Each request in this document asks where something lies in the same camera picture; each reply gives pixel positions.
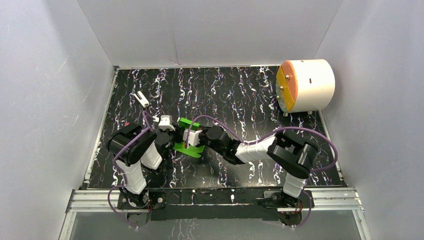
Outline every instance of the white cylindrical container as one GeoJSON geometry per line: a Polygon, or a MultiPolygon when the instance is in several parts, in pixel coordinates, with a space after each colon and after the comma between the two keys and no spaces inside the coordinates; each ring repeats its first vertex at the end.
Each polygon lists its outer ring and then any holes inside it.
{"type": "Polygon", "coordinates": [[[324,59],[287,60],[278,69],[278,104],[286,113],[317,111],[333,97],[335,78],[324,59]]]}

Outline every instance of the yellow stripe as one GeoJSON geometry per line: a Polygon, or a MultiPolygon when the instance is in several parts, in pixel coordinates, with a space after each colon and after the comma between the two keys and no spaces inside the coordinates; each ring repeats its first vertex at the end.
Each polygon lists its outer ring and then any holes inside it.
{"type": "Polygon", "coordinates": [[[277,72],[277,81],[280,86],[283,86],[283,90],[280,90],[282,92],[282,98],[284,100],[285,106],[287,107],[287,110],[290,112],[293,107],[295,106],[295,101],[293,100],[292,94],[289,90],[289,85],[287,84],[286,75],[283,72],[282,67],[280,66],[277,72]]]}

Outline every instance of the green plastic piece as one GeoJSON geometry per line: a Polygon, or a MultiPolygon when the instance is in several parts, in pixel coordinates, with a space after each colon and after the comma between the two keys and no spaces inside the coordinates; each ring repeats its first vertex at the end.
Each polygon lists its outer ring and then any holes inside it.
{"type": "Polygon", "coordinates": [[[184,142],[177,142],[175,143],[175,146],[173,147],[174,150],[183,153],[183,154],[187,154],[193,158],[200,158],[201,157],[201,153],[203,152],[203,150],[205,149],[205,146],[200,146],[200,147],[195,147],[195,146],[188,146],[188,148],[184,148],[184,142]]]}
{"type": "MultiPolygon", "coordinates": [[[[188,120],[187,118],[182,117],[179,121],[178,121],[178,125],[181,128],[185,128],[188,129],[190,127],[190,124],[192,124],[191,120],[188,120]]],[[[195,122],[193,124],[193,126],[191,127],[191,130],[196,131],[198,128],[200,127],[200,124],[198,124],[197,122],[195,122]]]]}

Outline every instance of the glass panel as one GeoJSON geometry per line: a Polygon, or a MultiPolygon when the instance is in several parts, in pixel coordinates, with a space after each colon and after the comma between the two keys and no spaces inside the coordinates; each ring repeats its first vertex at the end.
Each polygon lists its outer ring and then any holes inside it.
{"type": "MultiPolygon", "coordinates": [[[[141,215],[139,226],[146,221],[141,215]]],[[[262,219],[178,219],[149,221],[139,231],[128,229],[113,212],[79,212],[72,230],[72,240],[101,239],[361,239],[351,210],[313,211],[308,222],[292,231],[278,221],[262,219]]]]}

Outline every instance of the white wall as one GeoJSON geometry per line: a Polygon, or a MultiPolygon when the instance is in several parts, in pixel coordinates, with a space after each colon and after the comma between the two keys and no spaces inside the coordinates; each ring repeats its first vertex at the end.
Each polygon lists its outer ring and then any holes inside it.
{"type": "Polygon", "coordinates": [[[316,54],[331,64],[325,120],[374,239],[423,239],[424,2],[343,1],[316,54]]]}
{"type": "Polygon", "coordinates": [[[314,57],[342,0],[78,0],[115,66],[281,64],[314,57]]]}
{"type": "Polygon", "coordinates": [[[0,5],[0,236],[57,239],[113,66],[75,0],[0,5]]]}

